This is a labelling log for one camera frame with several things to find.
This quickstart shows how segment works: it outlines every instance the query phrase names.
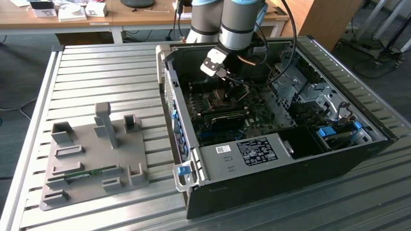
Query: floor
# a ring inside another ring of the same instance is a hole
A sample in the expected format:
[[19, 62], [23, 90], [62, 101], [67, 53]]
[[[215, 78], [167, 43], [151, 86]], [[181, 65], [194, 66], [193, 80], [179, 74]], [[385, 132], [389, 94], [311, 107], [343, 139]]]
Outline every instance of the floor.
[[[354, 22], [362, 24], [373, 11], [362, 9], [354, 17]], [[381, 12], [375, 22], [370, 27], [370, 34], [378, 26], [387, 13]], [[389, 39], [401, 26], [403, 19], [397, 19], [393, 26], [383, 35], [383, 40]], [[165, 41], [169, 30], [141, 31], [133, 36], [139, 40]], [[405, 31], [397, 46], [401, 47], [411, 37], [411, 28]], [[55, 35], [14, 35], [3, 45], [0, 45], [0, 108], [11, 108], [22, 105], [36, 97], [42, 79], [47, 67], [50, 53], [54, 45], [59, 45]], [[342, 46], [334, 51], [335, 56], [353, 68], [353, 64], [369, 59], [369, 56], [355, 51], [349, 46]], [[363, 81], [399, 111], [407, 120], [411, 120], [411, 71], [410, 54], [406, 53], [406, 62], [390, 74], [379, 79], [366, 79]], [[393, 70], [393, 63], [386, 64], [381, 69], [375, 69], [374, 62], [365, 62], [358, 66], [359, 71], [367, 76], [377, 76]], [[24, 107], [24, 111], [31, 115], [35, 103]], [[30, 121], [24, 115], [16, 111], [0, 111], [0, 178], [11, 177], [15, 172], [19, 153], [22, 150], [26, 132]], [[0, 180], [0, 212], [8, 193], [11, 180]]]

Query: motherboard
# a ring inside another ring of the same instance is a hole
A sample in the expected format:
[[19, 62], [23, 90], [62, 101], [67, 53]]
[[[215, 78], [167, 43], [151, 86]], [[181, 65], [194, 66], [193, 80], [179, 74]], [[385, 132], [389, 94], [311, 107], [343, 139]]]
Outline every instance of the motherboard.
[[245, 85], [185, 98], [201, 146], [271, 134], [279, 126], [258, 89]]

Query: small white box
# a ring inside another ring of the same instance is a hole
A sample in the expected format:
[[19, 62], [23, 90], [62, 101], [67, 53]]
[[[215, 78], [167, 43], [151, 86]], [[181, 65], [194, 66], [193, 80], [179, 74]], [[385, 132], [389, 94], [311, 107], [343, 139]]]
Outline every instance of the small white box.
[[36, 17], [56, 17], [56, 9], [52, 1], [48, 0], [36, 0], [31, 1], [31, 6]]
[[80, 7], [79, 11], [71, 12], [68, 10], [59, 10], [59, 22], [70, 22], [87, 20], [84, 8]]
[[55, 9], [43, 9], [43, 10], [36, 10], [34, 9], [34, 13], [36, 17], [56, 17], [58, 13]]
[[91, 17], [106, 17], [107, 4], [104, 2], [88, 2], [86, 6], [86, 14]]

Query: wooden desk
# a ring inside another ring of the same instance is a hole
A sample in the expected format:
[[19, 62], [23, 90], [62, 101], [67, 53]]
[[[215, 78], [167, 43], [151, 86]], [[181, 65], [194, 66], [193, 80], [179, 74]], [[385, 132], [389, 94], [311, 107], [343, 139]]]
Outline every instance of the wooden desk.
[[[133, 8], [125, 6], [121, 0], [112, 0], [112, 11], [114, 11], [114, 25], [129, 26], [129, 25], [161, 25], [174, 23], [174, 7], [173, 0], [155, 0], [153, 8], [139, 9], [133, 12]], [[149, 12], [153, 11], [170, 11], [169, 13]], [[275, 12], [267, 13], [265, 21], [285, 21], [289, 20], [287, 15], [279, 15]], [[191, 24], [191, 20], [182, 20], [181, 24]]]
[[[271, 1], [286, 11], [282, 0]], [[287, 0], [298, 35], [313, 35], [327, 50], [333, 50], [362, 2], [362, 0]], [[293, 36], [290, 22], [286, 23], [282, 36]]]
[[[133, 8], [125, 6], [121, 0], [112, 0], [112, 17], [115, 30], [151, 30], [151, 29], [173, 29], [174, 24], [174, 0], [155, 0], [153, 7], [139, 9], [134, 12]], [[286, 21], [289, 20], [287, 15], [279, 15], [275, 12], [267, 13], [263, 21], [265, 33], [269, 37], [279, 37]], [[181, 21], [182, 28], [191, 27], [191, 20], [185, 19]], [[115, 43], [121, 43], [122, 37], [114, 37]]]
[[[0, 35], [58, 34], [110, 31], [115, 43], [123, 43], [122, 32], [127, 30], [173, 29], [174, 0], [155, 0], [155, 5], [146, 10], [170, 11], [149, 12], [125, 6], [121, 0], [106, 0], [108, 15], [104, 18], [88, 17], [87, 20], [59, 22], [58, 17], [36, 18], [27, 7], [18, 7], [10, 0], [0, 0]], [[267, 13], [263, 26], [271, 26], [269, 36], [279, 37], [289, 16]], [[190, 28], [191, 20], [182, 20], [182, 28]]]
[[[111, 1], [106, 0], [111, 12]], [[95, 23], [112, 25], [112, 14], [107, 17], [88, 17], [87, 20], [59, 22], [58, 17], [36, 18], [35, 13], [26, 11], [27, 7], [18, 7], [10, 0], [0, 0], [0, 29], [27, 29], [27, 28], [51, 28], [51, 27], [84, 27]]]

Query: barcode sticker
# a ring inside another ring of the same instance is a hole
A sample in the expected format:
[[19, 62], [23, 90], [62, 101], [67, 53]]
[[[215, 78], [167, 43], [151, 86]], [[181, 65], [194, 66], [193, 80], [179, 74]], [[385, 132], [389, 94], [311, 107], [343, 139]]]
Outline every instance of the barcode sticker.
[[91, 26], [103, 26], [110, 25], [110, 23], [90, 23]]
[[231, 148], [229, 145], [222, 146], [222, 147], [217, 147], [218, 153], [226, 153], [231, 151]]

